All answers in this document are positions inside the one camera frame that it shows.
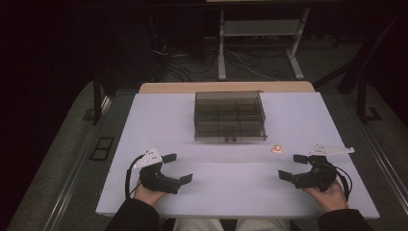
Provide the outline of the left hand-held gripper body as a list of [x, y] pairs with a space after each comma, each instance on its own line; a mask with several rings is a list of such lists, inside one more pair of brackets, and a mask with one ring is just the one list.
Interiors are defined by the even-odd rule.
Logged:
[[151, 148], [136, 159], [133, 169], [139, 170], [139, 179], [147, 189], [177, 194], [181, 188], [180, 179], [167, 177], [161, 172], [162, 157], [157, 148]]

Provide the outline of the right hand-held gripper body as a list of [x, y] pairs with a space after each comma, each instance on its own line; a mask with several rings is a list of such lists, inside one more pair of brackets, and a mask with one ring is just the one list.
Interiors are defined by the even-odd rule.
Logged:
[[353, 147], [340, 147], [317, 143], [307, 156], [312, 168], [309, 172], [293, 176], [293, 184], [297, 189], [318, 188], [325, 192], [337, 177], [341, 179], [345, 192], [352, 190], [351, 177], [341, 168], [331, 164], [327, 157], [330, 155], [353, 153]]

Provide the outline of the transparent dark drawer box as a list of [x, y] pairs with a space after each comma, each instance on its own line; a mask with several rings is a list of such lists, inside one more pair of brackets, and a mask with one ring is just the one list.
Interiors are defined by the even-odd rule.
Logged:
[[258, 91], [197, 92], [194, 138], [197, 141], [265, 141], [266, 115]]

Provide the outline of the person's left hand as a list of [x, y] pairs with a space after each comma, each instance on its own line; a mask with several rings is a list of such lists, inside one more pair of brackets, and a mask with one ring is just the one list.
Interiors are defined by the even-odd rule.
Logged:
[[154, 192], [147, 189], [141, 181], [137, 183], [133, 197], [152, 207], [154, 207], [164, 196], [166, 192]]

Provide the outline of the person's right hand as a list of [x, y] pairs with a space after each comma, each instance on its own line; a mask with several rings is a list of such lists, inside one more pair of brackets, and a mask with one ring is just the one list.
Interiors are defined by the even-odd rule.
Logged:
[[343, 188], [337, 180], [325, 192], [317, 188], [307, 188], [304, 191], [315, 199], [325, 213], [348, 209]]

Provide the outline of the person's left leg light trousers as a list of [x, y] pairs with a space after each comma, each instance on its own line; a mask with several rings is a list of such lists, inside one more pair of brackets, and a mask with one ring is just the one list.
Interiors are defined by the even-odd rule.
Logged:
[[218, 219], [178, 218], [173, 231], [224, 231]]

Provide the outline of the person's leg light trousers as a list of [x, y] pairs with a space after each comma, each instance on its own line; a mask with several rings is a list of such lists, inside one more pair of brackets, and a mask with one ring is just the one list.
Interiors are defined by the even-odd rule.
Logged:
[[290, 231], [282, 219], [239, 219], [236, 231]]
[[173, 231], [224, 231], [218, 219], [178, 218]]

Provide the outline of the person's right leg light trousers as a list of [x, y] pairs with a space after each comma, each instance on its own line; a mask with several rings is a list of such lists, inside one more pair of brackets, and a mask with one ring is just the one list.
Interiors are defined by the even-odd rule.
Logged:
[[290, 231], [282, 219], [239, 219], [236, 231]]

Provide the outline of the black metal stand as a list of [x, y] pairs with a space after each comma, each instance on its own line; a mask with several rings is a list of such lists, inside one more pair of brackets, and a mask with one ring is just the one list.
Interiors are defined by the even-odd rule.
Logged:
[[357, 116], [364, 124], [382, 119], [381, 115], [374, 107], [367, 105], [367, 89], [367, 81], [360, 79], [357, 88]]
[[86, 110], [83, 116], [83, 120], [91, 121], [93, 125], [97, 125], [102, 117], [103, 108], [106, 105], [107, 98], [108, 96], [106, 95], [106, 92], [102, 87], [101, 75], [97, 71], [94, 71], [92, 73], [92, 102], [93, 104], [92, 104], [91, 109]]

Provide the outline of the white metal stand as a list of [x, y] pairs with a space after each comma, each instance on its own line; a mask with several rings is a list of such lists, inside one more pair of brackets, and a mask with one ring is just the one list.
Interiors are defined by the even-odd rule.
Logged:
[[226, 20], [225, 11], [219, 13], [219, 35], [217, 69], [218, 80], [226, 80], [224, 39], [231, 37], [282, 37], [293, 36], [293, 45], [286, 50], [286, 55], [296, 80], [303, 80], [304, 75], [296, 59], [296, 52], [301, 41], [309, 15], [305, 8], [299, 19], [269, 19], [269, 20]]

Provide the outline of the metal floor rail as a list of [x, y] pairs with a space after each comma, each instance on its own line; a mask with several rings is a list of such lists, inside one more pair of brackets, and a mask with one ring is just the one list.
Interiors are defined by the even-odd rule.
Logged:
[[386, 155], [386, 150], [381, 146], [379, 140], [375, 137], [369, 125], [365, 123], [360, 117], [355, 115], [353, 120], [362, 131], [366, 138], [373, 158], [384, 174], [387, 182], [392, 188], [397, 201], [399, 202], [404, 213], [408, 216], [408, 186], [403, 182], [402, 178], [397, 174], [390, 159]]
[[105, 96], [101, 103], [97, 103], [98, 110], [101, 113], [98, 123], [91, 125], [87, 135], [83, 138], [78, 156], [75, 159], [74, 165], [68, 174], [67, 180], [64, 183], [63, 189], [60, 192], [57, 201], [52, 209], [52, 212], [46, 221], [42, 231], [57, 231], [60, 223], [64, 217], [64, 213], [69, 205], [72, 195], [79, 183], [80, 175], [83, 170], [84, 162], [89, 156], [89, 151], [93, 142], [97, 138], [97, 134], [100, 130], [101, 123], [104, 119], [105, 114], [109, 111], [112, 104], [112, 100]]

